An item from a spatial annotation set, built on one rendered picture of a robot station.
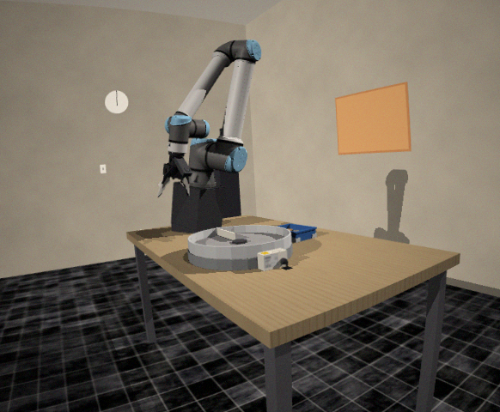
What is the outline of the blue crate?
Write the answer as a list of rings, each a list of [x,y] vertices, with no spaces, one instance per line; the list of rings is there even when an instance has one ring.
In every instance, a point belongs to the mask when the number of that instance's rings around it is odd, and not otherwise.
[[[304,241],[306,239],[312,239],[317,237],[316,229],[317,227],[303,226],[297,224],[285,224],[277,227],[284,227],[286,229],[291,228],[293,230],[300,230],[297,232],[291,231],[292,242],[297,243]]]

